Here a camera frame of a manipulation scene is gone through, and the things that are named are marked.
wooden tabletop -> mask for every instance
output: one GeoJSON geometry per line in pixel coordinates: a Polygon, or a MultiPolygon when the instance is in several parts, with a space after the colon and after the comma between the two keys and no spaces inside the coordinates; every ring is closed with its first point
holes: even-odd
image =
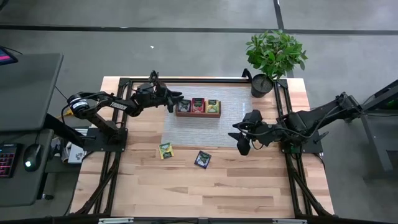
{"type": "MultiPolygon", "coordinates": [[[[116,93],[119,78],[104,77],[101,90],[116,93]]],[[[287,82],[293,110],[309,110],[303,79],[288,78],[287,82]]],[[[175,85],[250,88],[248,84],[167,84],[171,90],[175,85]]],[[[261,111],[264,121],[276,123],[273,90],[251,101],[253,109],[261,111]]],[[[103,108],[99,114],[111,120],[112,112],[112,108],[103,108]]],[[[175,156],[161,160],[158,146],[164,133],[166,112],[162,107],[147,108],[136,118],[128,117],[127,149],[121,158],[112,216],[294,217],[285,158],[278,143],[261,150],[252,149],[248,156],[241,156],[235,147],[173,144],[175,156]],[[193,164],[199,150],[212,155],[207,169],[193,164]]],[[[95,152],[83,161],[71,212],[81,208],[98,186],[103,157],[103,152],[95,152]]],[[[302,159],[308,188],[324,208],[333,213],[322,163],[311,154],[304,154],[302,159]]],[[[300,190],[298,195],[300,208],[304,210],[300,190]]],[[[102,209],[107,190],[103,198],[102,209]]]]}

concrete floor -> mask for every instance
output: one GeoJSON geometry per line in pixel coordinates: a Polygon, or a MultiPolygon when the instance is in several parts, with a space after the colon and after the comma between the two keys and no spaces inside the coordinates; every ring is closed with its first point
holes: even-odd
{"type": "MultiPolygon", "coordinates": [[[[397,30],[395,0],[279,0],[286,29],[397,30]]],[[[278,28],[272,0],[12,0],[0,23],[27,25],[278,28]]],[[[98,91],[105,75],[238,77],[246,61],[250,33],[55,32],[0,30],[0,45],[25,54],[65,55],[57,86],[64,94],[98,91]]],[[[307,49],[304,78],[311,107],[346,91],[363,102],[397,79],[396,35],[296,35],[307,49]]],[[[54,93],[50,113],[65,100],[54,93]]],[[[70,125],[81,124],[69,120],[70,125]]],[[[335,122],[322,129],[326,176],[335,213],[345,218],[398,222],[398,187],[364,182],[375,162],[362,122],[335,122]]],[[[31,207],[0,208],[1,219],[62,215],[76,177],[59,176],[49,189],[62,200],[31,207]],[[71,183],[65,187],[62,183],[71,183]]]]}

black plant pot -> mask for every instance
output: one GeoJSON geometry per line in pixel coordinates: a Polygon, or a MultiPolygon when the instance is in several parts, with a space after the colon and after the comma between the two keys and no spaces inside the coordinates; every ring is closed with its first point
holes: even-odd
{"type": "Polygon", "coordinates": [[[256,98],[265,96],[272,90],[274,82],[265,74],[255,75],[251,82],[251,94],[256,98]]]}

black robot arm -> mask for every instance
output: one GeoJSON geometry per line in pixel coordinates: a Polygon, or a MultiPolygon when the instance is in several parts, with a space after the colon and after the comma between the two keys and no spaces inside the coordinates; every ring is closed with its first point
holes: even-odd
{"type": "Polygon", "coordinates": [[[238,141],[239,152],[246,156],[250,150],[250,141],[257,140],[265,146],[281,141],[292,147],[300,147],[318,129],[336,119],[351,121],[358,118],[361,112],[362,108],[358,102],[352,96],[342,93],[333,101],[311,111],[291,112],[278,118],[277,124],[263,122],[260,111],[253,110],[245,115],[242,122],[233,125],[240,133],[228,134],[238,141]]]}
{"type": "Polygon", "coordinates": [[[94,124],[105,135],[117,136],[119,128],[112,121],[105,121],[97,112],[105,107],[112,107],[124,111],[129,116],[138,116],[144,108],[167,106],[170,113],[173,112],[173,106],[183,99],[182,93],[170,91],[167,86],[159,80],[159,74],[152,71],[149,82],[143,83],[130,97],[129,100],[115,97],[104,91],[98,93],[79,92],[69,97],[68,106],[71,108],[75,117],[86,119],[94,124]],[[94,100],[98,103],[90,106],[88,100],[94,100]]]}

potted plant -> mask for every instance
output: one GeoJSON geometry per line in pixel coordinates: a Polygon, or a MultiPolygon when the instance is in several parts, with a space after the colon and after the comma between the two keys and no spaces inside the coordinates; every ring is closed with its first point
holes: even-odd
{"type": "Polygon", "coordinates": [[[272,90],[274,82],[279,80],[286,72],[293,70],[296,64],[305,69],[305,50],[302,44],[291,35],[282,31],[268,31],[251,37],[247,42],[246,55],[253,68],[259,69],[263,74],[258,74],[252,79],[251,93],[254,97],[263,97],[272,90]]]}

